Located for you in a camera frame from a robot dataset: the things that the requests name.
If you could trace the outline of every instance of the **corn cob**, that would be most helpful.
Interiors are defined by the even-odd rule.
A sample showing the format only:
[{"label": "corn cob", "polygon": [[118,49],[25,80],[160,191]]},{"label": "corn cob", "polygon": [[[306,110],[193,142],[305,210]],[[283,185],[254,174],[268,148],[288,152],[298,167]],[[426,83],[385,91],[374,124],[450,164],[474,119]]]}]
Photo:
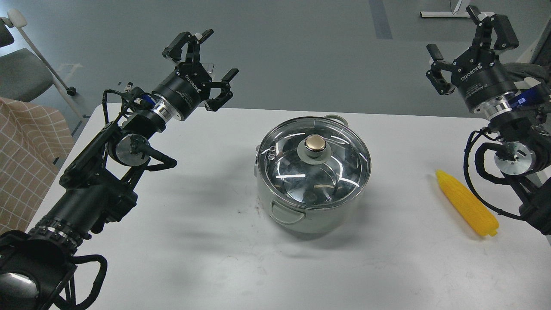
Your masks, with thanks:
[{"label": "corn cob", "polygon": [[495,236],[498,233],[498,220],[469,189],[442,170],[436,171],[436,177],[446,197],[476,233],[480,236]]}]

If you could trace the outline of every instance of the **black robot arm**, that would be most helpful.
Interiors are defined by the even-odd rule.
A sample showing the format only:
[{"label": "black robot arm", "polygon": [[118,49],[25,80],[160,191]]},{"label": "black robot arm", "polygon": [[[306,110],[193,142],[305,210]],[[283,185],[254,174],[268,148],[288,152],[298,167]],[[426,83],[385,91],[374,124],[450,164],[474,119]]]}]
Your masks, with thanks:
[{"label": "black robot arm", "polygon": [[[74,256],[83,240],[100,233],[104,224],[118,222],[136,205],[134,188],[145,171],[173,168],[176,160],[154,149],[149,139],[163,132],[166,123],[184,120],[202,102],[216,104],[218,110],[233,95],[232,69],[221,82],[213,83],[199,62],[199,46],[212,35],[181,33],[163,52],[176,62],[174,71],[152,94],[132,84],[125,92],[106,90],[103,95],[105,127],[67,167],[60,178],[66,192],[29,233],[10,231],[0,236],[0,309],[46,310],[52,304],[60,309],[86,309],[98,297],[107,270],[101,255]],[[182,48],[188,45],[184,61]],[[210,89],[221,94],[209,99]],[[122,98],[120,113],[109,122],[107,94]],[[126,121],[119,125],[123,118]],[[107,169],[107,158],[129,169],[122,178]],[[150,165],[151,158],[160,163]],[[98,262],[100,269],[90,295],[77,304],[74,273],[77,265]],[[65,289],[66,299],[60,296]]]},{"label": "black robot arm", "polygon": [[[499,54],[518,47],[518,40],[505,15],[485,16],[477,7],[467,11],[477,25],[472,45],[453,62],[446,62],[438,47],[427,45],[433,58],[426,76],[437,92],[447,95],[457,87],[472,113],[484,113],[489,126],[475,131],[465,149],[464,174],[466,182],[478,199],[500,215],[523,220],[543,234],[551,234],[551,181],[534,181],[536,173],[551,164],[551,136],[542,127],[551,113],[550,91],[542,84],[520,91],[515,81],[499,61]],[[497,39],[491,48],[491,35]],[[442,76],[442,70],[451,72],[451,83]],[[499,143],[483,143],[475,155],[478,174],[484,179],[509,185],[522,201],[520,215],[499,209],[486,202],[472,185],[468,156],[475,142],[482,136]],[[495,152],[495,164],[502,177],[489,174],[484,167],[486,151]]]}]

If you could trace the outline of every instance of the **cooking pot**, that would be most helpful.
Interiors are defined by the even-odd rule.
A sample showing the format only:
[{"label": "cooking pot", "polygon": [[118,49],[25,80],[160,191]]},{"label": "cooking pot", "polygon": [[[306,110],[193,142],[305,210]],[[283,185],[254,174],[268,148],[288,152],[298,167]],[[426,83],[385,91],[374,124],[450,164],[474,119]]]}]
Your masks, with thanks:
[{"label": "cooking pot", "polygon": [[280,225],[302,233],[341,225],[357,208],[371,172],[367,147],[337,115],[283,122],[257,150],[263,208]]}]

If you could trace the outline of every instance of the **chair wheel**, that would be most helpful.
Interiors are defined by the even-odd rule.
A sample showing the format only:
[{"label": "chair wheel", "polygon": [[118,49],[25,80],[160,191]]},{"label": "chair wheel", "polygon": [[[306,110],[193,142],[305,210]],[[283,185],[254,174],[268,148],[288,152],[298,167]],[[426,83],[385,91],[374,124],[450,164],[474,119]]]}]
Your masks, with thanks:
[{"label": "chair wheel", "polygon": [[74,87],[69,87],[66,89],[66,91],[69,96],[74,96],[77,94],[77,89]]}]

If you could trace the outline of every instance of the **gold knob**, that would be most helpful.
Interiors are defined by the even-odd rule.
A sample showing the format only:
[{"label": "gold knob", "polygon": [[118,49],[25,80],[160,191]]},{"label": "gold knob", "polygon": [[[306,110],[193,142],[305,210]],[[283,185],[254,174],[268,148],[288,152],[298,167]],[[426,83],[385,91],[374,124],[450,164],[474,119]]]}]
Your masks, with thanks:
[{"label": "gold knob", "polygon": [[304,141],[304,144],[306,145],[307,149],[313,152],[323,151],[327,146],[327,142],[325,142],[325,139],[320,135],[308,136]]}]

